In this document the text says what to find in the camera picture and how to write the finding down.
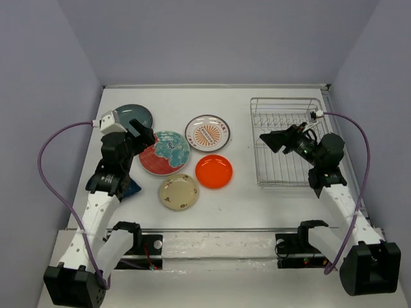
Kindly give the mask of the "teal glazed plate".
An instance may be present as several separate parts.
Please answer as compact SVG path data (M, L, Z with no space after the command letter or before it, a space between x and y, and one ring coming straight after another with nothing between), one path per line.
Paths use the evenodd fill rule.
M119 116L120 123L131 130L130 121L136 119L143 126L151 128L153 125L152 113L144 106L138 104L127 104L115 109Z

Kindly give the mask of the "red and teal floral plate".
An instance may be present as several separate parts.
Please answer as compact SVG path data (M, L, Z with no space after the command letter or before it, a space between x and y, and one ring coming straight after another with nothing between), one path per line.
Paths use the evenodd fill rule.
M142 167L157 176L168 176L182 169L190 155L187 140L169 130L158 131L154 137L155 144L139 154Z

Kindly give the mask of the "dark blue plate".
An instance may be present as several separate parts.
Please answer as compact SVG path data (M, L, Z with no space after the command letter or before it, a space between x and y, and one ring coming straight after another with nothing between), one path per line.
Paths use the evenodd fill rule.
M102 191L109 193L112 189L112 176L102 176L96 183L96 186L93 186L94 178L90 178L85 186L86 191ZM124 189L123 194L120 196L119 200L129 198L141 191L141 187L133 180L130 179L128 187Z

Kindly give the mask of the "white plate orange sunburst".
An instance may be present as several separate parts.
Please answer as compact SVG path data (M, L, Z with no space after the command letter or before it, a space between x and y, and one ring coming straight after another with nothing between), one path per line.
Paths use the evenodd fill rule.
M184 136L189 145L201 152L214 152L224 148L231 139L226 121L216 115L194 117L186 125Z

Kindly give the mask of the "cream plate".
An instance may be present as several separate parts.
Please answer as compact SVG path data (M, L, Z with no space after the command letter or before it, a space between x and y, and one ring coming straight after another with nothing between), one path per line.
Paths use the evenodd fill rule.
M159 187L161 203L168 209L182 211L194 205L199 196L197 182L189 175L168 176Z

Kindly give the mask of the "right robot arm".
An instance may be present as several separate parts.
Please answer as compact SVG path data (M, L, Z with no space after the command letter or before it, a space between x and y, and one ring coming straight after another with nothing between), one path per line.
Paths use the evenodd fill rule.
M361 201L351 196L339 168L344 157L343 139L327 133L316 141L303 124L259 138L274 153L294 152L311 164L309 185L337 225L332 229L323 221L302 222L295 236L297 247L304 252L315 248L323 254L328 261L324 274L337 270L350 296L396 292L401 251L370 226L359 208Z

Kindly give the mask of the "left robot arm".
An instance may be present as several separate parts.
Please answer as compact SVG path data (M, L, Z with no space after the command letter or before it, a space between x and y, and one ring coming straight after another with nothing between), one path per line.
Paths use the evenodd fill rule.
M130 169L135 156L154 145L151 128L131 119L134 136L113 115L93 122L100 128L102 158L86 190L83 216L67 208L78 228L56 266L48 266L44 283L54 305L62 307L100 307L110 288L110 276L124 254L141 249L142 233L137 223L120 221L111 233L108 223L130 192Z

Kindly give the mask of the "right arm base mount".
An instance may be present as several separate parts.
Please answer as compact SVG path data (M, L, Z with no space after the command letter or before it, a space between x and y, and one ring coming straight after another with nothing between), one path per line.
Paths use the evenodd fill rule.
M324 269L329 261L316 248L300 242L296 233L277 233L274 252L279 269Z

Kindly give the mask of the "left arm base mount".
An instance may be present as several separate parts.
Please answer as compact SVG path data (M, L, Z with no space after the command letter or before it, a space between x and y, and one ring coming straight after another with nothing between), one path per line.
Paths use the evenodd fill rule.
M115 270L161 270L163 235L142 234L141 243L122 256Z

